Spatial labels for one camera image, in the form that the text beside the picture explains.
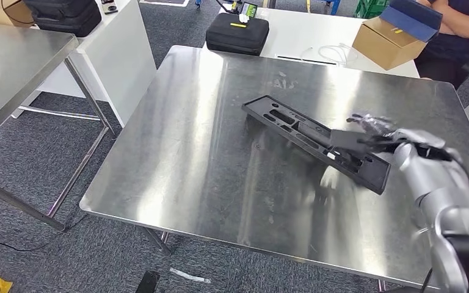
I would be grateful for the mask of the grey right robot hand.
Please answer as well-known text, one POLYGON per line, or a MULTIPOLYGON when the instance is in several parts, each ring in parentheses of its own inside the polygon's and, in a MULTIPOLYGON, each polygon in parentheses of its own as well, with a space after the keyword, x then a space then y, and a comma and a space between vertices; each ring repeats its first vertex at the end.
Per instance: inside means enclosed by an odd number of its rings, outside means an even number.
POLYGON ((392 137, 399 128, 389 118, 371 114, 352 114, 346 121, 358 124, 365 133, 374 137, 392 137))

